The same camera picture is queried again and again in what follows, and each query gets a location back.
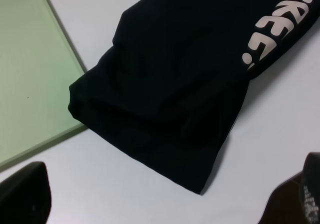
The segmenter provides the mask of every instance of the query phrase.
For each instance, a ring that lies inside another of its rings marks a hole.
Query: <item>white surface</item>
[[[51,0],[85,65],[111,46],[122,12],[138,0]],[[0,174],[44,161],[48,224],[256,224],[272,190],[320,152],[320,21],[251,82],[219,154],[215,179],[196,195],[87,130]]]

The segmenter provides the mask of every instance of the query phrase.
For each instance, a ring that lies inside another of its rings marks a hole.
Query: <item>black sweatshirt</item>
[[[70,87],[69,110],[200,193],[250,79],[306,33],[319,8],[320,0],[141,0],[123,13],[113,47]]]

